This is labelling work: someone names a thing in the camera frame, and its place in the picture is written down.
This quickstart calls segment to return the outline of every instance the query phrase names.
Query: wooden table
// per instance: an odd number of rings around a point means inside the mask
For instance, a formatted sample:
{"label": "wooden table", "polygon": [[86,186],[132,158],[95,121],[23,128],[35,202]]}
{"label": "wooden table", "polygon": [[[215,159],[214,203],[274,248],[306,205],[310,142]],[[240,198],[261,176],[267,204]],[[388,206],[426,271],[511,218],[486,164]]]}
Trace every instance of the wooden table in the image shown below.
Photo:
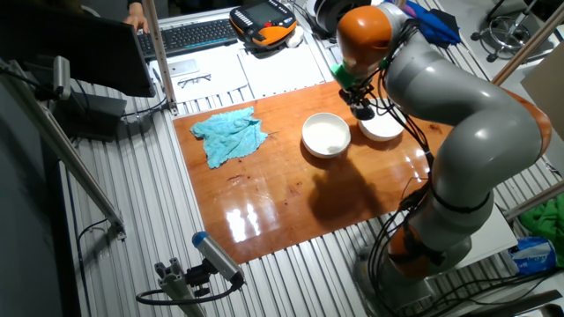
{"label": "wooden table", "polygon": [[[422,150],[407,133],[366,138],[332,82],[174,120],[205,230],[238,263],[396,210],[410,178],[426,177]],[[213,114],[254,107],[266,141],[245,158],[211,170],[189,129]],[[311,156],[301,143],[310,115],[333,113],[351,129],[338,158]],[[415,120],[436,152],[451,128]],[[422,182],[412,181],[413,191]]]}

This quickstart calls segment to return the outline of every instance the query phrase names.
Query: computer keyboard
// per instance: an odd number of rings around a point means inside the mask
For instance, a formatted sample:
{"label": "computer keyboard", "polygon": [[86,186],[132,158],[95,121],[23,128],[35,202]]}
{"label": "computer keyboard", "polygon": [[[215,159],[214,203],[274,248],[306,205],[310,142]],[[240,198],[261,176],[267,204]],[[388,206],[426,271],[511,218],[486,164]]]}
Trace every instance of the computer keyboard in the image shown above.
{"label": "computer keyboard", "polygon": [[[237,33],[228,18],[178,26],[161,33],[168,57],[237,42]],[[140,34],[137,37],[145,60],[155,59],[151,35]]]}

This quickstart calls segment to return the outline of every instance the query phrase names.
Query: white ceramic bowl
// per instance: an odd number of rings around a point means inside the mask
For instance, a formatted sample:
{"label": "white ceramic bowl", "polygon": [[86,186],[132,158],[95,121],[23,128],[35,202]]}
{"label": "white ceramic bowl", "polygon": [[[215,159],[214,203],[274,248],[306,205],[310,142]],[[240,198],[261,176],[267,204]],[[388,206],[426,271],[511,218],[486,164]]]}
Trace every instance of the white ceramic bowl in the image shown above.
{"label": "white ceramic bowl", "polygon": [[[389,113],[378,115],[376,107],[371,107],[375,112],[375,117],[370,120],[359,121],[360,130],[365,136],[371,140],[383,142],[389,141],[402,133],[404,127],[397,123],[396,119],[394,119]],[[402,114],[399,111],[396,111],[396,109],[394,109],[394,111],[405,122],[405,118]]]}
{"label": "white ceramic bowl", "polygon": [[334,114],[314,114],[303,124],[301,140],[313,156],[330,159],[346,149],[351,131],[345,120]]}

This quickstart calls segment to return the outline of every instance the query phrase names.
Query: orange device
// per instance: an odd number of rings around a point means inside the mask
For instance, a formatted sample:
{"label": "orange device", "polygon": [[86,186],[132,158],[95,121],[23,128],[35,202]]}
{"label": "orange device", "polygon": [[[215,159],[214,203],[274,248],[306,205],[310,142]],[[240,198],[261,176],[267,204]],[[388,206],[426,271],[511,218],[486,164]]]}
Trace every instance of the orange device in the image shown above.
{"label": "orange device", "polygon": [[229,19],[247,42],[266,48],[282,43],[298,25],[290,9],[276,0],[235,8]]}

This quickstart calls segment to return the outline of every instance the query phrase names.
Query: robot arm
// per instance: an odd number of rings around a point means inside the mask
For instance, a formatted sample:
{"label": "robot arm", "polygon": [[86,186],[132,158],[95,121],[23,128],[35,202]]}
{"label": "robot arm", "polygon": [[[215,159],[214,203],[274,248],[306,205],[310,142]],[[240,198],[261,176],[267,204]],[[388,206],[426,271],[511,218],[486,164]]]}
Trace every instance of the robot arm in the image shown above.
{"label": "robot arm", "polygon": [[[366,109],[369,79],[395,50],[406,20],[395,5],[380,4],[349,11],[339,22],[344,61],[333,72],[355,115]],[[385,251],[377,283],[401,297],[467,255],[470,236],[492,211],[493,188],[534,164],[550,142],[551,125],[537,108],[444,60],[419,32],[391,53],[388,97],[406,114],[454,126],[430,166],[425,197]]]}

